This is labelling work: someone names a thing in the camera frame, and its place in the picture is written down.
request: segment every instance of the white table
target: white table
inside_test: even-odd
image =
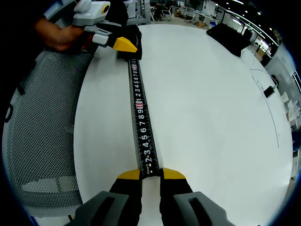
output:
[[[223,207],[233,224],[266,225],[283,201],[292,169],[280,95],[266,100],[260,90],[271,79],[250,70],[260,67],[256,59],[232,55],[202,29],[162,24],[140,30],[140,65],[161,166],[183,173],[192,190]],[[99,48],[74,125],[83,202],[137,168],[131,120],[127,62],[116,59],[115,50]],[[161,225],[158,178],[143,181],[142,202],[139,224]]]

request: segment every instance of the floor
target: floor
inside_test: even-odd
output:
[[[175,24],[175,25],[183,25],[188,27],[196,27],[203,30],[208,30],[208,27],[205,26],[205,28],[198,27],[198,25],[194,25],[191,22],[187,23],[184,21],[183,18],[179,18],[174,16],[174,14],[171,15],[171,20],[168,21],[167,19],[163,19],[162,21],[151,21],[150,24]]]

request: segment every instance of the cardboard box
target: cardboard box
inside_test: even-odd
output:
[[[181,16],[181,11],[176,10],[176,11],[174,12],[174,16],[180,17],[180,16]]]
[[[202,28],[204,28],[206,26],[206,24],[205,23],[203,23],[203,22],[199,22],[198,23],[198,27],[202,27]]]

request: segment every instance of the chair backrest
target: chair backrest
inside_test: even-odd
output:
[[[193,8],[189,8],[189,7],[186,7],[185,16],[191,16],[191,17],[194,17],[194,9],[193,9]]]
[[[169,8],[169,13],[170,13],[170,14],[173,13],[173,8],[174,8],[174,6],[171,6],[171,7]]]
[[[75,176],[73,126],[93,54],[44,51],[15,92],[2,138],[3,165],[28,215],[69,215],[82,204]]]

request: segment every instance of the cable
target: cable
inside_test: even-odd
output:
[[[265,72],[266,74],[268,74],[269,75],[269,77],[278,85],[278,82],[276,82],[275,81],[275,79],[267,72],[267,71],[264,71],[264,70],[262,70],[262,69],[259,69],[259,68],[252,68],[253,67],[253,65],[254,65],[254,62],[255,62],[255,55],[253,54],[253,56],[254,56],[254,59],[253,59],[253,63],[252,63],[252,66],[250,67],[250,70],[251,71],[255,71],[255,70],[258,70],[258,71],[262,71],[262,72]]]

